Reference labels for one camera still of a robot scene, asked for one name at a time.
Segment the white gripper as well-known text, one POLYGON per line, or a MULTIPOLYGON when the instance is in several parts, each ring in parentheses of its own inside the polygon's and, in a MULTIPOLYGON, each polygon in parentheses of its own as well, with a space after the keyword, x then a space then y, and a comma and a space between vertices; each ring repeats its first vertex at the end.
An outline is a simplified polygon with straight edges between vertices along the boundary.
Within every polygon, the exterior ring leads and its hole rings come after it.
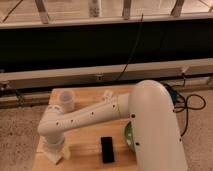
POLYGON ((64 147, 65 139, 62 138, 57 143, 50 143, 46 139, 43 139, 43 154, 53 164, 57 165, 62 159, 61 151, 64 147))

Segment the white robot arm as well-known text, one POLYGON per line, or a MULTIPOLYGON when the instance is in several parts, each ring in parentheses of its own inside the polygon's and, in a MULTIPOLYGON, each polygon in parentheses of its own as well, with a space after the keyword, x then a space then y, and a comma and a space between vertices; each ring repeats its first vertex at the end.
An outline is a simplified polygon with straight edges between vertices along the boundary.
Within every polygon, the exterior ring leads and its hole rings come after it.
POLYGON ((68 114, 50 105, 38 133, 48 144, 56 145, 64 140, 66 131, 123 118, 131 121, 139 171, 188 171, 172 98, 154 80, 140 81, 128 93, 68 114))

